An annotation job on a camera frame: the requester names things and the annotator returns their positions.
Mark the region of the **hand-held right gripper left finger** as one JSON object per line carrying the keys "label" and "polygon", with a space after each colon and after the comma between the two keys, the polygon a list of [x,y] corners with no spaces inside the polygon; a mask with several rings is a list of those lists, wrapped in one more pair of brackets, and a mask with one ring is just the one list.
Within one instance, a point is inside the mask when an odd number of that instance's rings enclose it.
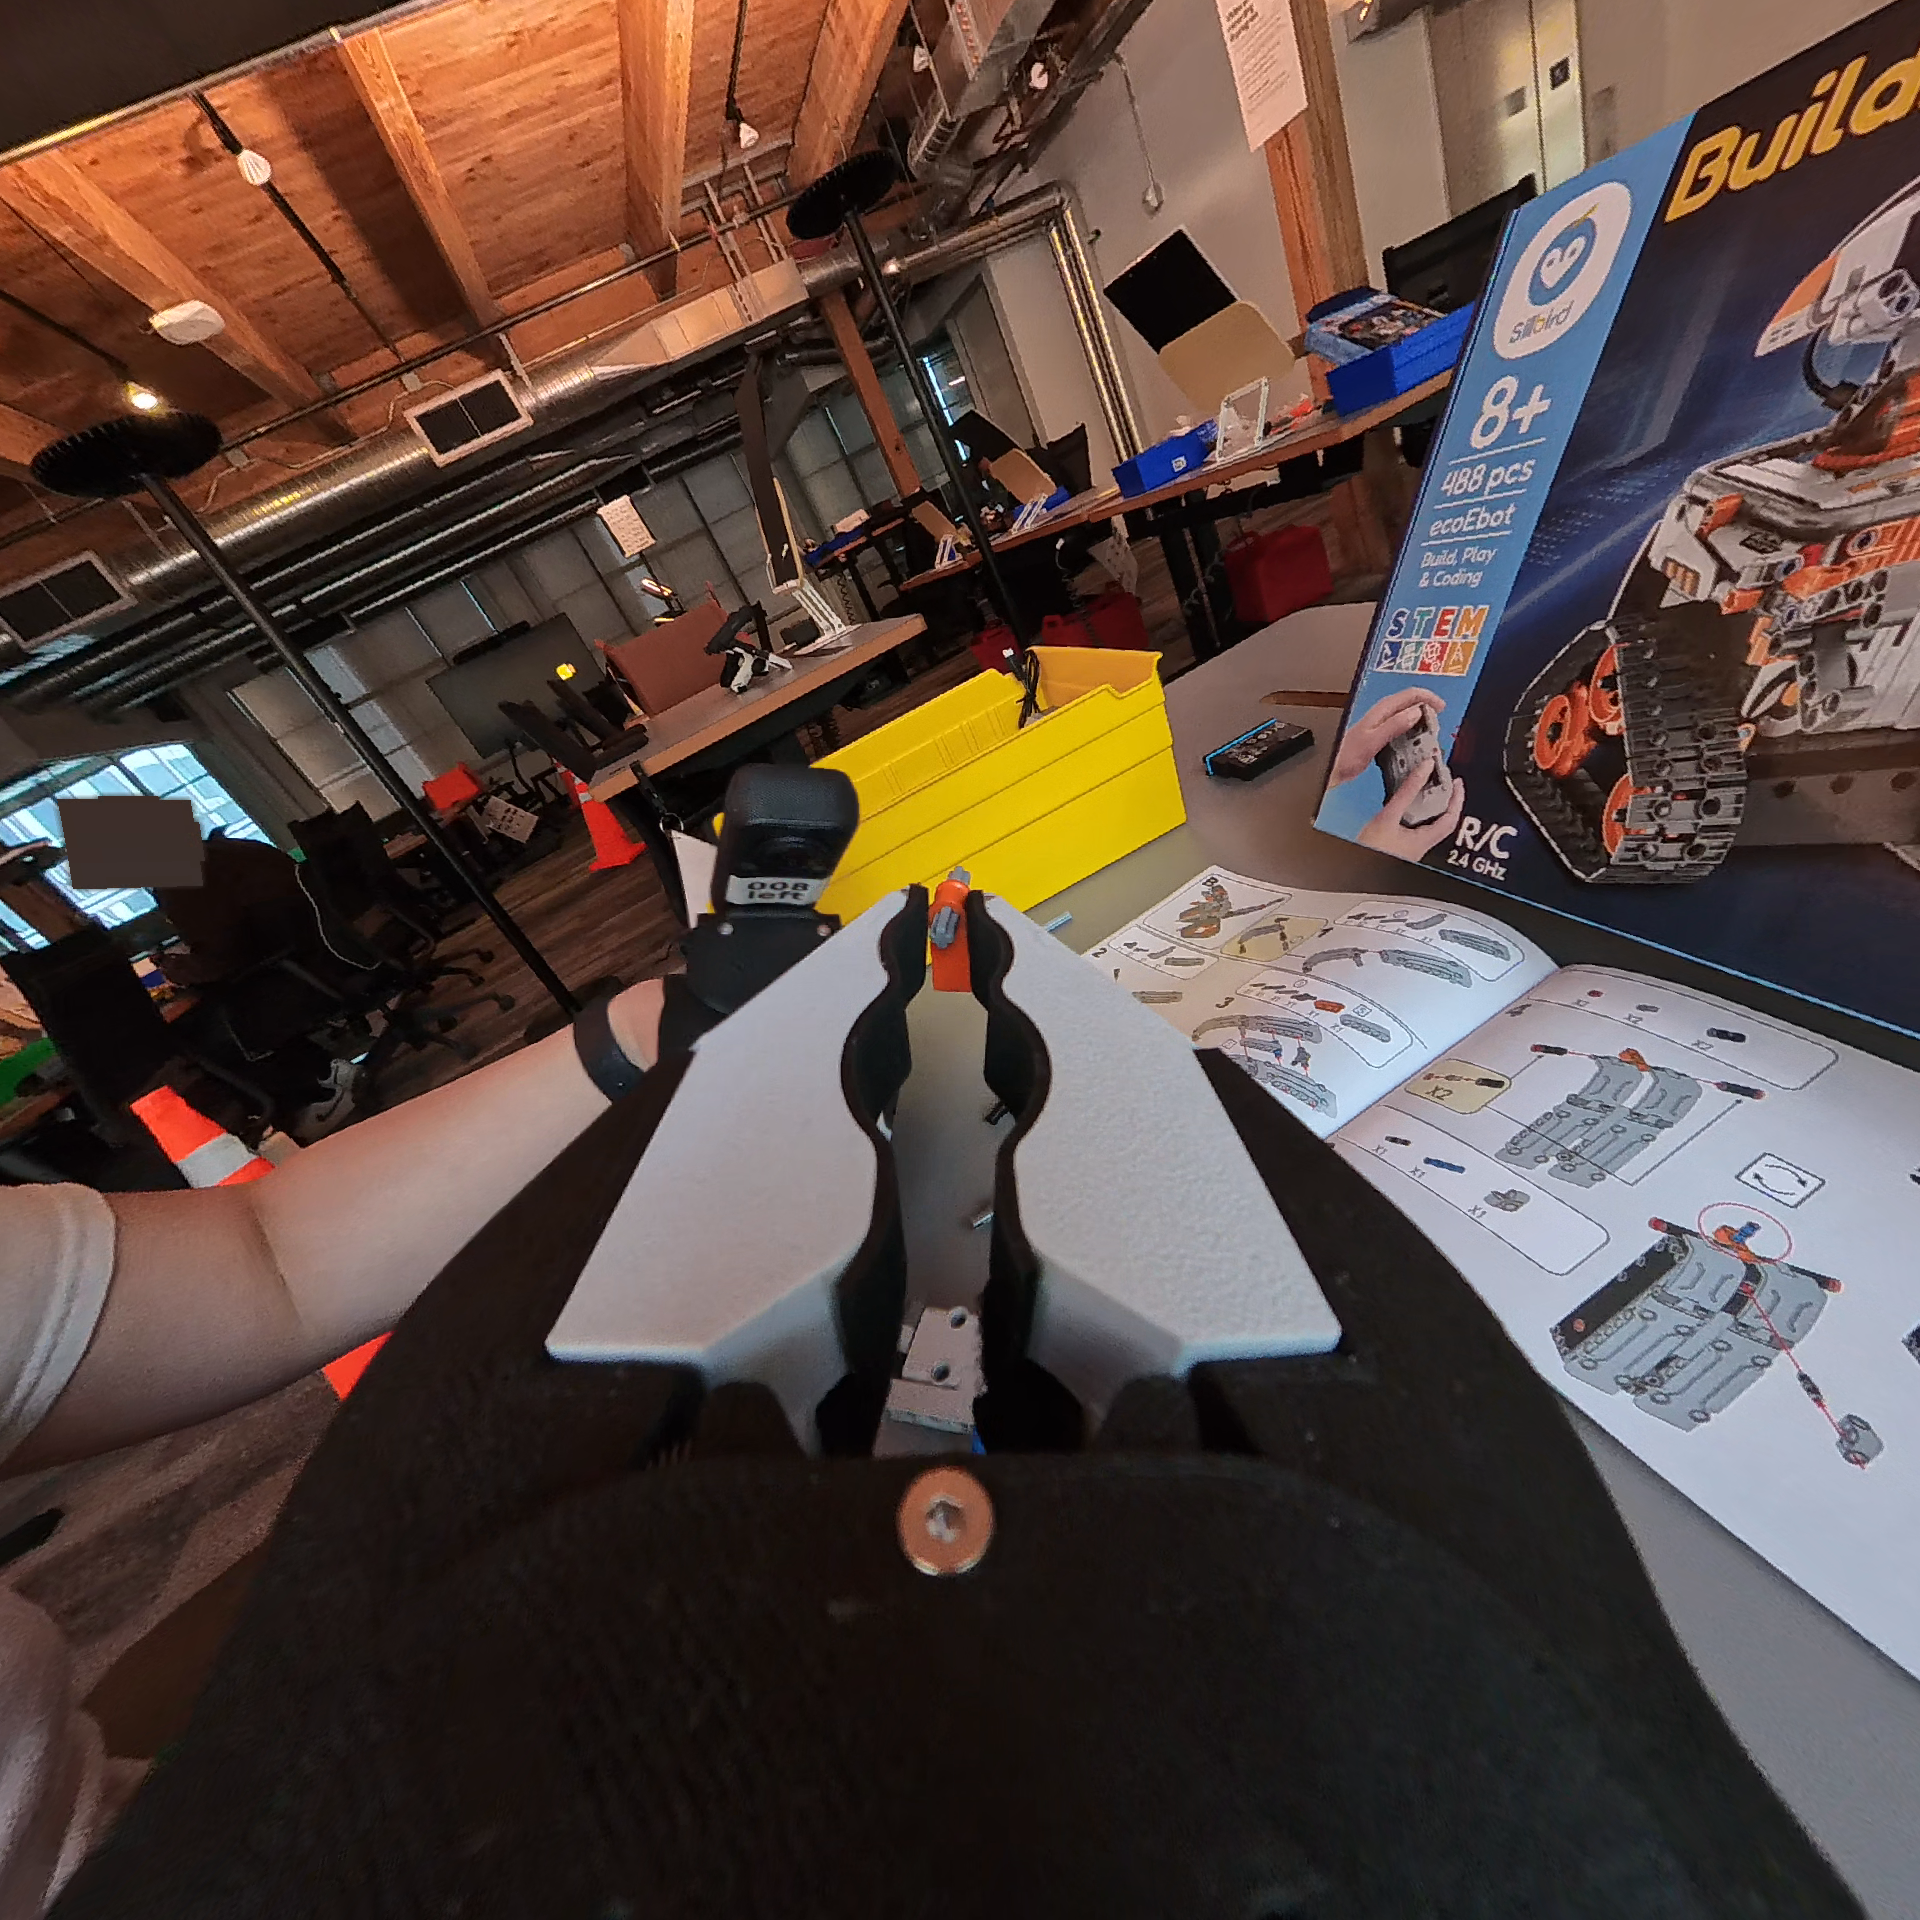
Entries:
{"label": "hand-held right gripper left finger", "polygon": [[927,891],[877,902],[689,1052],[543,1346],[768,1387],[869,1455],[904,1319],[894,1119]]}

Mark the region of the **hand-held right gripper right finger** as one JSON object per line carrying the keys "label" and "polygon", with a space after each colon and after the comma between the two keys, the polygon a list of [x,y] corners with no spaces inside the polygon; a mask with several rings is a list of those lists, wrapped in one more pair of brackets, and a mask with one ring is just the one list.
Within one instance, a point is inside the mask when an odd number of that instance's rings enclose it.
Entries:
{"label": "hand-held right gripper right finger", "polygon": [[1078,1449],[1124,1385],[1332,1353],[1340,1324],[1200,1052],[994,896],[966,902],[1008,1113],[978,1444]]}

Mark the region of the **grey brick assembly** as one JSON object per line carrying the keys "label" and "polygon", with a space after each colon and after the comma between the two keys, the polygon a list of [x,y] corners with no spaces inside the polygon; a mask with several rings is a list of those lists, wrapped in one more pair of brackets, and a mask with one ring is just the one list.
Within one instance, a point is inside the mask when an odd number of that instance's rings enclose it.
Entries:
{"label": "grey brick assembly", "polygon": [[966,1306],[929,1306],[902,1327],[873,1457],[976,1457],[976,1399],[985,1390],[981,1332]]}

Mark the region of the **person's left forearm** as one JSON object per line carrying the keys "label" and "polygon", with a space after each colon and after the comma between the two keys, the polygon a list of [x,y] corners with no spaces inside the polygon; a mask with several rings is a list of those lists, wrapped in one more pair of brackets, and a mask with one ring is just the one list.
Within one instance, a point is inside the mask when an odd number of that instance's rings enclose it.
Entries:
{"label": "person's left forearm", "polygon": [[223,1417],[393,1330],[605,1110],[574,1042],[552,1036],[254,1184],[102,1194],[113,1259],[101,1324],[4,1474]]}

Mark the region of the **light wooden desk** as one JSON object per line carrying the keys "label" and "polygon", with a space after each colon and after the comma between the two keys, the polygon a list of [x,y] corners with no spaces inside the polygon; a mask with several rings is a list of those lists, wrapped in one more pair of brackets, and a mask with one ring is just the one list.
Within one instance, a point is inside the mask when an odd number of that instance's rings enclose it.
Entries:
{"label": "light wooden desk", "polygon": [[839,705],[908,643],[924,635],[924,616],[896,616],[852,626],[836,651],[808,655],[786,671],[753,679],[741,694],[705,688],[649,718],[647,745],[598,770],[586,790],[612,802],[637,784],[730,766],[775,745]]}

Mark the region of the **grey desk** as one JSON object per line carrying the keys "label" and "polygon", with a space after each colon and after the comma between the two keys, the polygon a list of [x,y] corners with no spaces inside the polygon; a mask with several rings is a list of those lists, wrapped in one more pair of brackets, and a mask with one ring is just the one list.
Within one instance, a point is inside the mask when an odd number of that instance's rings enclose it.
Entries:
{"label": "grey desk", "polygon": [[[1173,683],[1168,698],[1175,761],[1182,770],[1188,825],[1126,855],[1116,868],[1049,899],[1037,920],[1071,911],[1057,937],[1078,948],[1097,944],[1149,896],[1198,868],[1202,855],[1224,868],[1309,889],[1359,894],[1378,886],[1397,896],[1445,896],[1472,912],[1495,912],[1544,944],[1554,964],[1642,968],[1655,978],[1684,977],[1692,993],[1709,971],[1669,956],[1633,960],[1613,935],[1577,929],[1524,907],[1472,896],[1445,875],[1412,868],[1367,848],[1351,848],[1312,830],[1330,739],[1336,732],[1336,691],[1358,658],[1368,609],[1320,609],[1292,616],[1278,630],[1242,643],[1212,666]],[[1284,718],[1312,724],[1316,745],[1249,784],[1217,782],[1202,772],[1202,750],[1255,722]],[[970,1228],[992,1200],[992,1146],[1000,1122],[935,1111],[929,1096],[909,1090],[902,1146],[908,1200],[932,1211],[908,1226],[911,1298],[924,1306],[973,1306],[988,1283],[992,1223]],[[1312,1175],[1302,1195],[1309,1226],[1328,1228],[1328,1248],[1374,1257],[1375,1235],[1358,1206],[1359,1171],[1328,1186]],[[1426,1265],[1399,1254],[1380,1268],[1380,1286],[1364,1294],[1368,1330],[1389,1336],[1399,1372],[1380,1374],[1375,1346],[1349,1359],[1316,1359],[1302,1383],[1256,1393],[1241,1377],[1206,1385],[1198,1403],[1206,1438],[1232,1449],[1280,1447],[1276,1462],[1320,1481],[1351,1483],[1356,1497],[1414,1521],[1458,1518],[1446,1536],[1455,1556],[1470,1559],[1541,1632],[1549,1625],[1568,1641],[1568,1657],[1604,1680],[1607,1698],[1649,1712],[1649,1671],[1628,1674],[1616,1644],[1641,1634],[1641,1615],[1660,1615],[1684,1650],[1684,1667],[1712,1695],[1730,1737],[1759,1768],[1868,1916],[1916,1916],[1916,1671],[1895,1665],[1829,1608],[1793,1584],[1768,1559],[1745,1547],[1641,1457],[1599,1428],[1554,1385],[1533,1399],[1546,1419],[1546,1455],[1520,1444],[1501,1399],[1478,1378],[1454,1387],[1452,1359],[1468,1359],[1454,1339],[1465,1322],[1452,1308],[1434,1316],[1414,1281]],[[1604,1486],[1607,1527],[1577,1521],[1573,1481],[1561,1474],[1573,1455],[1589,1463],[1589,1481]],[[1624,1574],[1649,1582],[1647,1610],[1613,1608]]]}

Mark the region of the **orange traffic cone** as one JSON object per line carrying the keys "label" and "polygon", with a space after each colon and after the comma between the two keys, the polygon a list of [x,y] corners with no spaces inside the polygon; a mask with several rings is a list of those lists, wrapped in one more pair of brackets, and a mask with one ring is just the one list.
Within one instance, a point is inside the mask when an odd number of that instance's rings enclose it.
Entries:
{"label": "orange traffic cone", "polygon": [[160,1086],[140,1096],[127,1111],[146,1128],[190,1188],[254,1184],[274,1172],[256,1147],[202,1115],[174,1089]]}
{"label": "orange traffic cone", "polygon": [[582,815],[591,841],[591,874],[617,874],[647,858],[647,847],[628,834],[610,804],[591,796],[585,779],[567,768],[559,768],[559,776]]}

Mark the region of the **black wristband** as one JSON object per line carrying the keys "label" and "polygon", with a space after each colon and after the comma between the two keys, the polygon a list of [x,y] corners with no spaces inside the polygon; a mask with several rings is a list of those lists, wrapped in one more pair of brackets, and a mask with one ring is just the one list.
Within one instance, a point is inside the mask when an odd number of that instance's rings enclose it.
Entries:
{"label": "black wristband", "polygon": [[586,1001],[572,1022],[580,1070],[614,1105],[630,1096],[657,1064],[664,980],[653,977]]}

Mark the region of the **yellow plastic bin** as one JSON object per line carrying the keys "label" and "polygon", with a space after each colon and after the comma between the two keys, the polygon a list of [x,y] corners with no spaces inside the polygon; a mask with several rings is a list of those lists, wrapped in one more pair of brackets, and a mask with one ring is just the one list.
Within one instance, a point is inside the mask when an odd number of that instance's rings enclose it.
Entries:
{"label": "yellow plastic bin", "polygon": [[1050,646],[1030,656],[1029,724],[1021,682],[992,671],[817,761],[852,779],[860,808],[822,912],[849,922],[953,868],[1030,907],[1184,824],[1161,658]]}

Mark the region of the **open instruction booklet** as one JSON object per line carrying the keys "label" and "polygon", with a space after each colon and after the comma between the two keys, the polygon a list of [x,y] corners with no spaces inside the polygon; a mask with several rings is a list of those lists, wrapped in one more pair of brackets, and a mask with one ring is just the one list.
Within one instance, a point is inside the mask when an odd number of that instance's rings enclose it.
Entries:
{"label": "open instruction booklet", "polygon": [[1412,896],[1209,868],[1087,960],[1402,1209],[1530,1364],[1917,1667],[1916,1075]]}

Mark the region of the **black office chair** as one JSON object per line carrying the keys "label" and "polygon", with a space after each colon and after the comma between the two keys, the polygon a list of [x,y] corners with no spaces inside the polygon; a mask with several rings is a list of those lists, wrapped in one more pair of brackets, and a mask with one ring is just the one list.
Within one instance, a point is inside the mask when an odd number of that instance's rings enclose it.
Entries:
{"label": "black office chair", "polygon": [[[472,1050],[449,1036],[457,1022],[485,1003],[502,1014],[516,1003],[465,968],[433,968],[432,948],[415,956],[342,920],[308,887],[304,865],[272,843],[209,832],[201,878],[166,907],[193,990],[218,1007],[242,1052],[319,1052],[326,1062],[324,1090],[300,1103],[289,1126],[304,1144],[374,1113],[382,1075],[399,1052],[440,1048],[465,1064]],[[470,980],[477,994],[432,1009],[442,975]]]}

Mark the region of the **ceiling air vent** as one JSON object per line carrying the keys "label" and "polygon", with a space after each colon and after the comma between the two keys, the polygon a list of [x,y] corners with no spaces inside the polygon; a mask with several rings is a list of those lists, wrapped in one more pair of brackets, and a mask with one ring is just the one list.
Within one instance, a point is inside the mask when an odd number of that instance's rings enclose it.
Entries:
{"label": "ceiling air vent", "polygon": [[4,635],[36,648],[137,607],[122,579],[92,551],[82,551],[29,579],[1,585]]}
{"label": "ceiling air vent", "polygon": [[404,408],[399,416],[436,467],[468,459],[534,424],[521,384],[505,372],[470,379],[436,401]]}

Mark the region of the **blue plastic bin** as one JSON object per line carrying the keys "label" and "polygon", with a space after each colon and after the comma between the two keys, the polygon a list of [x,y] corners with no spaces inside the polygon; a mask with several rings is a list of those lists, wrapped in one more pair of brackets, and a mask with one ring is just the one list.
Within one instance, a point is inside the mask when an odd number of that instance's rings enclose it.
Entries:
{"label": "blue plastic bin", "polygon": [[1316,304],[1302,345],[1328,363],[1328,399],[1356,416],[1446,375],[1472,329],[1476,303],[1446,314],[1359,287]]}
{"label": "blue plastic bin", "polygon": [[1121,497],[1142,497],[1184,480],[1206,467],[1215,448],[1215,420],[1204,418],[1175,433],[1112,470]]}

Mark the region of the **long wooden workbench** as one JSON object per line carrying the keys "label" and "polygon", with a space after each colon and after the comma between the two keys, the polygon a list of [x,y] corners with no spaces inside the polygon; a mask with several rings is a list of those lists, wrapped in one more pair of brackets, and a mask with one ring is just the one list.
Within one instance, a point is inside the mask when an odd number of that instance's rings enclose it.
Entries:
{"label": "long wooden workbench", "polygon": [[1182,500],[1192,494],[1204,497],[1209,490],[1234,486],[1247,474],[1269,474],[1296,459],[1318,456],[1326,448],[1358,442],[1367,433],[1383,425],[1392,425],[1393,420],[1414,411],[1418,406],[1437,399],[1448,386],[1452,378],[1454,372],[1445,370],[1442,375],[1426,379],[1417,390],[1408,390],[1406,394],[1383,401],[1380,406],[1367,408],[1364,411],[1358,411],[1352,416],[1320,415],[1309,424],[1302,424],[1284,434],[1262,442],[1260,447],[1255,447],[1247,452],[1241,452],[1238,458],[1214,458],[1198,470],[1175,475],[1164,487],[1151,487],[1149,491],[1142,491],[1138,497],[1124,497],[1116,487],[1109,487],[1098,494],[1073,497],[1063,508],[1037,518],[1021,534],[996,536],[992,543],[992,551],[1000,555],[1009,553],[1021,545],[1032,545],[1049,536],[1064,536],[1082,523],[1109,521],[1129,512],[1151,512],[1173,500]]}

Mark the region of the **black pole with gear disc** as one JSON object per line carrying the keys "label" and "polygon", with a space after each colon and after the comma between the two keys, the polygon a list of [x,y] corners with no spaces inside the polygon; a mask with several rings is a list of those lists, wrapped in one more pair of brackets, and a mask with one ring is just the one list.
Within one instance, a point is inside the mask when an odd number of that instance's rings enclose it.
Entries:
{"label": "black pole with gear disc", "polygon": [[534,984],[551,1001],[554,1001],[557,1016],[527,1022],[526,1038],[541,1041],[557,1034],[582,1010],[580,998],[545,963],[533,937],[496,899],[487,881],[442,832],[426,804],[396,772],[372,737],[310,667],[304,650],[281,632],[281,625],[268,607],[237,576],[237,572],[233,572],[208,529],[175,491],[175,480],[190,475],[218,448],[222,431],[202,416],[113,416],[89,425],[82,433],[54,439],[48,448],[33,452],[31,475],[53,491],[73,499],[105,500],[134,491],[151,494],[164,519],[174,523],[181,539],[185,539],[185,545],[208,567],[212,580],[229,593],[233,603],[254,626],[256,635],[274,650],[308,699],[321,710],[326,721],[351,744],[370,776],[382,782],[414,828],[421,830],[424,843],[432,847],[432,851],[447,865],[468,899],[482,907],[501,940],[527,968]]}
{"label": "black pole with gear disc", "polygon": [[973,486],[969,480],[969,471],[962,464],[957,442],[940,411],[940,403],[914,354],[911,343],[904,339],[904,328],[896,311],[896,303],[881,276],[877,256],[873,251],[873,241],[869,239],[869,232],[863,227],[863,216],[877,203],[881,203],[896,184],[898,169],[890,154],[855,154],[852,159],[836,163],[831,169],[817,177],[817,180],[808,184],[806,188],[801,188],[801,192],[798,192],[798,196],[786,210],[786,227],[789,234],[799,243],[833,239],[839,232],[845,232],[849,236],[849,244],[855,250],[861,276],[873,291],[879,322],[885,324],[889,340],[902,360],[902,369],[918,399],[924,418],[927,420],[927,433],[932,436],[935,448],[940,450],[944,471],[948,475],[948,486],[954,491],[965,523],[973,537],[978,572],[983,572],[989,596],[998,616],[1012,632],[1015,658],[1024,667],[1024,662],[1029,656],[1030,623],[1024,620],[1016,599],[1012,596],[1009,588],[1000,576],[1000,566],[992,551],[992,537],[988,534],[988,527],[981,519]]}

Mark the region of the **black beige board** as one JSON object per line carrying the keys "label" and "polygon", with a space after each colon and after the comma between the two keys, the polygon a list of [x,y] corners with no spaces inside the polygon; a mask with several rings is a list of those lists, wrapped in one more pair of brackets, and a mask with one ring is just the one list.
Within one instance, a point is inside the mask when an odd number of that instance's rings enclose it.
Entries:
{"label": "black beige board", "polygon": [[1263,386],[1276,410],[1296,352],[1256,304],[1242,303],[1184,227],[1165,234],[1101,295],[1157,354],[1196,415],[1214,415],[1241,391]]}

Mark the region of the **person's white shirt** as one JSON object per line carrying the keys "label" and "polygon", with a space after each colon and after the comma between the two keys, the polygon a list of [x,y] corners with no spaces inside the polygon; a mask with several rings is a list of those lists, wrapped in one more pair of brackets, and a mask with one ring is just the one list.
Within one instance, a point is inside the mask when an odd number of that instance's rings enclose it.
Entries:
{"label": "person's white shirt", "polygon": [[113,1218],[101,1194],[1,1188],[1,1462],[28,1444],[79,1370],[111,1259]]}

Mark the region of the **blue robot kit box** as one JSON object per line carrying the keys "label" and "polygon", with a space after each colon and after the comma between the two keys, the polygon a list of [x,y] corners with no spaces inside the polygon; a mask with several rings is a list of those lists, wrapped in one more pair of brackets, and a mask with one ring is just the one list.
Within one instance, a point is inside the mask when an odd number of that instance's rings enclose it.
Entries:
{"label": "blue robot kit box", "polygon": [[1916,1036],[1916,4],[1508,220],[1314,828]]}

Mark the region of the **person's pink pants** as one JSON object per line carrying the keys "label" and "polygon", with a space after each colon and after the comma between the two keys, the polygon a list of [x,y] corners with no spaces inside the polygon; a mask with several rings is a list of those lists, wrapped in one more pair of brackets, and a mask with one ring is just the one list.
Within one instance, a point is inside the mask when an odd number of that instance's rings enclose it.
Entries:
{"label": "person's pink pants", "polygon": [[1,1590],[1,1916],[45,1916],[111,1825],[111,1770],[54,1624]]}

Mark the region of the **white paper notice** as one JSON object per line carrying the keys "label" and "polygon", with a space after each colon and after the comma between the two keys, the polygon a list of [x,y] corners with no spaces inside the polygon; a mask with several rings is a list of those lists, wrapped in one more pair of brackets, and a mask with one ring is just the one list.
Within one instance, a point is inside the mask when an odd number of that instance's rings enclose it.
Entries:
{"label": "white paper notice", "polygon": [[1215,2],[1245,145],[1260,154],[1306,110],[1305,60],[1286,0]]}

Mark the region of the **dark wall screen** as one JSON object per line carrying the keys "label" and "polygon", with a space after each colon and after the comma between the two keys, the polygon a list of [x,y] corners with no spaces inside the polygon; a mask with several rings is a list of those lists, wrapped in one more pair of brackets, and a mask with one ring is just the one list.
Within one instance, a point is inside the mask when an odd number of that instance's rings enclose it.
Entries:
{"label": "dark wall screen", "polygon": [[559,715],[554,683],[574,691],[605,679],[604,658],[567,616],[521,623],[458,655],[422,688],[438,702],[477,760],[505,752],[510,722],[501,705],[533,705],[545,718]]}

